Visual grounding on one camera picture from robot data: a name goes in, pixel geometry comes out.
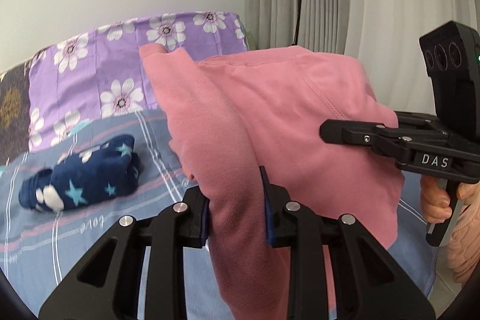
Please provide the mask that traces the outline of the peach fuzzy sleeve forearm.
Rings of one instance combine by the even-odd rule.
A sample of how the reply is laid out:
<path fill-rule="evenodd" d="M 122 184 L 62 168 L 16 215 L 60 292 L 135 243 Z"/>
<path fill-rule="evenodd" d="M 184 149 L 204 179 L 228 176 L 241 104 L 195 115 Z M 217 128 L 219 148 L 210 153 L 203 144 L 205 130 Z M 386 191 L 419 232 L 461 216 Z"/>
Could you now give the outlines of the peach fuzzy sleeve forearm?
<path fill-rule="evenodd" d="M 453 281 L 464 286 L 479 263 L 479 195 L 464 204 L 447 246 Z"/>

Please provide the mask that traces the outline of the person's right hand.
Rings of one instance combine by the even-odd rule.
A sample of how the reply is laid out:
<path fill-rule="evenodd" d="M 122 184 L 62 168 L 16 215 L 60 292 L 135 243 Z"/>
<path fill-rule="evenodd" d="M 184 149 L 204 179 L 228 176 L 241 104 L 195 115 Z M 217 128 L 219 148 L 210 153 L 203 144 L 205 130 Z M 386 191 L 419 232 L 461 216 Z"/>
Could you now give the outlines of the person's right hand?
<path fill-rule="evenodd" d="M 427 223 L 443 223 L 452 215 L 450 196 L 447 191 L 439 188 L 438 181 L 434 177 L 423 175 L 421 185 L 421 212 Z M 456 189 L 459 201 L 464 202 L 467 208 L 479 195 L 479 183 L 460 184 Z"/>

